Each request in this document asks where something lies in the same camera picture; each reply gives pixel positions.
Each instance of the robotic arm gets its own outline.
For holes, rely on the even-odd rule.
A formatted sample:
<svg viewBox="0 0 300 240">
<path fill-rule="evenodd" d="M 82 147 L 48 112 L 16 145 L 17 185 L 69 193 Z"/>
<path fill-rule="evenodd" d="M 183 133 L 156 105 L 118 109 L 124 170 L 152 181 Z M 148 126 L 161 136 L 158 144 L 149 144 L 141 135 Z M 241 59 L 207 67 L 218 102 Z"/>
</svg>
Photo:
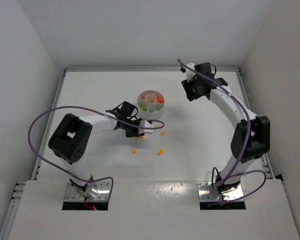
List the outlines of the robotic arm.
<svg viewBox="0 0 300 240">
<path fill-rule="evenodd" d="M 240 105 L 231 97 L 232 91 L 230 90 L 228 83 L 223 78 L 215 78 L 215 76 L 212 74 L 211 64 L 209 62 L 198 65 L 189 63 L 186 66 L 189 69 L 184 67 L 181 68 L 181 71 L 186 73 L 186 80 L 182 81 L 181 83 L 188 100 L 191 102 L 202 96 L 206 96 L 208 100 L 220 108 L 235 129 L 231 141 L 232 155 L 225 168 L 218 173 L 215 185 L 219 193 L 225 192 L 232 188 L 237 188 L 241 181 L 241 175 L 231 178 L 226 177 L 234 167 L 244 145 L 245 136 L 248 130 L 246 114 Z M 217 86 L 217 84 L 213 83 L 212 81 L 208 81 L 206 78 L 203 78 L 198 74 L 195 74 L 190 69 L 195 70 L 196 72 L 223 86 L 223 88 L 225 88 L 229 94 Z M 262 155 L 267 153 L 270 149 L 270 120 L 266 116 L 260 117 L 254 112 L 250 111 L 248 108 L 244 108 L 250 118 L 251 130 L 242 158 L 231 175 L 245 173 L 248 167 L 256 159 L 261 158 Z"/>
<path fill-rule="evenodd" d="M 123 129 L 127 138 L 144 136 L 145 132 L 153 133 L 154 130 L 140 129 L 137 127 L 152 128 L 148 121 L 136 118 L 138 109 L 127 101 L 112 110 L 107 110 L 104 115 L 75 116 L 72 113 L 65 115 L 48 142 L 48 147 L 64 163 L 66 169 L 75 176 L 84 180 L 93 180 L 85 161 L 85 153 L 90 135 L 107 130 Z M 128 126 L 111 117 L 115 117 L 130 125 Z M 74 177 L 70 178 L 71 184 L 77 193 L 87 199 L 94 199 L 98 193 L 95 183 L 87 183 Z"/>
</svg>

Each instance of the white table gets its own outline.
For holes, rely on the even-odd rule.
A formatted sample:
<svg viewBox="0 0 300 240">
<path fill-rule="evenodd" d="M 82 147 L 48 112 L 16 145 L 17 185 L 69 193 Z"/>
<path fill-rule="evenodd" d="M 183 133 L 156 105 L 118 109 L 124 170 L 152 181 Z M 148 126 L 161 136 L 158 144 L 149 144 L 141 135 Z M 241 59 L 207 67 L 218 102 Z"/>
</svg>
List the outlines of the white table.
<svg viewBox="0 0 300 240">
<path fill-rule="evenodd" d="M 217 77 L 244 101 L 234 71 Z M 278 180 L 267 180 L 246 198 L 246 210 L 200 211 L 197 181 L 209 181 L 213 167 L 226 165 L 234 129 L 205 97 L 189 102 L 184 79 L 179 71 L 67 72 L 56 106 L 104 111 L 123 101 L 136 104 L 139 93 L 157 90 L 165 97 L 160 118 L 165 135 L 155 131 L 144 139 L 125 138 L 118 129 L 90 137 L 84 154 L 90 173 L 95 179 L 114 178 L 108 211 L 62 211 L 68 176 L 43 162 L 38 180 L 25 186 L 10 239 L 298 239 Z M 57 111 L 48 138 L 66 113 L 90 114 Z M 158 156 L 161 148 L 164 153 Z M 48 147 L 42 149 L 44 157 L 61 165 Z M 261 162 L 252 169 L 262 170 Z M 242 180 L 243 191 L 261 182 L 262 175 L 251 174 Z"/>
</svg>

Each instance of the white wall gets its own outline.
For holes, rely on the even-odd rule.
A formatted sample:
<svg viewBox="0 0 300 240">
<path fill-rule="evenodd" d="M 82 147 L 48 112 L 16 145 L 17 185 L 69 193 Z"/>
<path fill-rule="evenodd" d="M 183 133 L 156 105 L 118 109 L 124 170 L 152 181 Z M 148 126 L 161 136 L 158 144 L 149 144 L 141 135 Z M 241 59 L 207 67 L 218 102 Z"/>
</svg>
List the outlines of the white wall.
<svg viewBox="0 0 300 240">
<path fill-rule="evenodd" d="M 0 229 L 16 181 L 31 177 L 32 119 L 51 107 L 62 71 L 44 49 L 16 0 L 0 0 Z M 33 133 L 38 147 L 47 119 Z"/>
<path fill-rule="evenodd" d="M 242 71 L 257 113 L 270 118 L 269 155 L 300 234 L 300 0 L 275 2 Z"/>
<path fill-rule="evenodd" d="M 239 66 L 273 0 L 18 0 L 56 64 Z"/>
</svg>

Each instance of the white backdrop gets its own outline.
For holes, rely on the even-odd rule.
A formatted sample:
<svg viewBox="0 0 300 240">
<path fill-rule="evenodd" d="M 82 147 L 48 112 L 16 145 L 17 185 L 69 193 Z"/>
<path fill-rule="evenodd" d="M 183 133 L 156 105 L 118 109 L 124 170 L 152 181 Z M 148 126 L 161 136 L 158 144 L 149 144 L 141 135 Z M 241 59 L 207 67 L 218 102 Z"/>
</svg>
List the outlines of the white backdrop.
<svg viewBox="0 0 300 240">
<path fill-rule="evenodd" d="M 257 113 L 270 118 L 269 155 L 300 234 L 300 0 L 276 1 L 243 74 Z"/>
<path fill-rule="evenodd" d="M 240 66 L 273 0 L 18 0 L 62 67 Z"/>
<path fill-rule="evenodd" d="M 52 105 L 58 71 L 16 0 L 0 0 L 0 229 L 16 181 L 31 177 L 32 119 Z M 40 145 L 46 119 L 33 134 Z"/>
</svg>

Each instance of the white divided container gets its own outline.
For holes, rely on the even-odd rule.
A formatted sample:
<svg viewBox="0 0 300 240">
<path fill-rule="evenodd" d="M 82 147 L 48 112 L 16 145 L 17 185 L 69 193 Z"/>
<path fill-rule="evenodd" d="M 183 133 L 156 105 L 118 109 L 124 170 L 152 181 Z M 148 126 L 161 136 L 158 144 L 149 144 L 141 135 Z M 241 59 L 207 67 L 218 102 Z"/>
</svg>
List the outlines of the white divided container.
<svg viewBox="0 0 300 240">
<path fill-rule="evenodd" d="M 147 90 L 138 96 L 136 103 L 138 113 L 142 118 L 146 120 L 156 120 L 160 118 L 164 112 L 165 98 L 158 91 Z"/>
</svg>

